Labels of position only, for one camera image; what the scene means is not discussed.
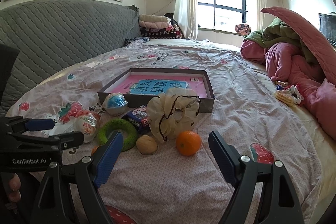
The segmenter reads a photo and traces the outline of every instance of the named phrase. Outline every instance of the orange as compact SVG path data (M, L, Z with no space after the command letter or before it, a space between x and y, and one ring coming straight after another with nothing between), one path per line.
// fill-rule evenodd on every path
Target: orange
M96 150L98 149L98 147L100 147L100 146L95 146L94 148L92 148L91 156L96 152Z
M176 148L184 156L194 155L201 147L201 137L193 131L184 131L176 138Z

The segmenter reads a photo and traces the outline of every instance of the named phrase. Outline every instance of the bedsheet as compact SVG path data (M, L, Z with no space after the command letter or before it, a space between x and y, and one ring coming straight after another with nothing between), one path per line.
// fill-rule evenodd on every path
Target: bedsheet
M258 143L284 162L308 223L322 180L314 144L298 116L269 94L236 51L222 50L210 43L202 47L198 42L178 47L131 44L35 87L19 99L8 115L54 116L58 121L73 106L78 109L98 105L97 90L131 67L179 66L205 69L216 97L213 113L200 113L194 126L202 138L201 149L195 156L184 157L172 140L160 144L155 155L143 156L136 148L121 153L107 184L99 190L105 204L123 211L138 224L218 223L233 193L207 142L208 134L218 130L241 154L253 157L251 145ZM103 124L110 119L102 113ZM74 163L90 155L95 145L97 140L65 150L63 163ZM260 193L261 185L257 185L247 224L253 223ZM82 212L76 189L73 199Z
M190 41L190 40L151 40L147 44L153 45L170 45L170 46L187 46L201 47L201 48L220 48L231 51L240 52L240 48L233 45L218 44L213 42L202 41ZM266 67L264 65L257 64L246 60L246 63L257 74L258 78L265 86L269 94L273 94L275 85L270 81ZM325 199L330 193L336 191L336 142L324 132L316 118L309 113L304 107L294 106L292 110L300 118L301 122L305 126L310 135L314 147L317 151L319 159L322 164L322 182L319 200Z

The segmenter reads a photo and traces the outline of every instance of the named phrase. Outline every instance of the bed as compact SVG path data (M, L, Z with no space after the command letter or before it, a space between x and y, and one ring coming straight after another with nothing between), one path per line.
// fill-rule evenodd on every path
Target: bed
M201 113L194 126L202 137L201 150L184 158L174 142L167 142L148 157L136 149L123 152L100 189L105 204L137 224L218 223L233 193L207 144L208 134L218 130L242 154L252 157L251 144L259 143L282 160L305 223L315 224L316 205L315 214L323 213L336 189L335 142L307 111L278 102L265 68L241 58L237 47L178 39L145 44L135 39L124 47L126 38L140 35L137 17L134 6L89 0L38 0L2 10L0 40L21 50L4 95L9 99L5 107L12 105L6 115L53 118L55 127L71 130L71 123L59 122L59 113L74 103L100 112L104 124L111 117L102 110L97 91L125 70L205 69L216 100L213 113ZM64 164L90 155L95 145L97 140L66 150ZM246 223L253 222L260 191L257 185ZM73 198L83 213L75 188Z
M201 113L194 126L202 137L201 150L185 158L176 152L174 142L167 142L149 157L136 149L122 153L108 183L100 188L105 204L138 224L218 223L233 189L224 181L207 145L207 135L217 129L240 153L252 156L250 145L260 143L282 160L302 203L305 223L313 224L315 206L336 189L332 164L336 144L307 111L278 102L265 68L243 60L238 51L211 42L160 39L142 44L135 40L56 73L23 95L7 115L57 119L60 109L72 102L99 108L97 90L130 67L206 69L216 101L213 113ZM150 57L138 59L144 55ZM25 103L30 106L27 110L20 108ZM105 123L111 117L104 113L101 119ZM90 155L95 145L96 140L67 150L63 163ZM260 191L257 185L246 223L253 223ZM82 211L76 189L73 198Z

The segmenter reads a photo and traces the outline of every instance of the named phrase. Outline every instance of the human hand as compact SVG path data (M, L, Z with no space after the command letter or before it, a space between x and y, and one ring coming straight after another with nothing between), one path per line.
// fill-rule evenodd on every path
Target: human hand
M8 182L10 189L13 191L8 194L8 199L11 202L19 202L21 200L21 194L19 189L21 188L21 181L17 174Z

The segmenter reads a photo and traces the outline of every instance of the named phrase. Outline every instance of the metal screw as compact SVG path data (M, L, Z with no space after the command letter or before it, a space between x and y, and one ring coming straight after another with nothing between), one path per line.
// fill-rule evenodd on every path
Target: metal screw
M276 160L275 163L274 163L277 167L282 167L283 166L283 163L279 160Z
M86 157L82 158L82 162L85 163L85 164L87 164L90 161L91 161L91 157L89 157L89 156L86 156Z
M57 166L57 162L56 161L52 161L50 164L49 164L49 167L50 168L55 168Z
M240 159L244 162L249 162L250 161L250 157L248 157L246 155L241 156Z

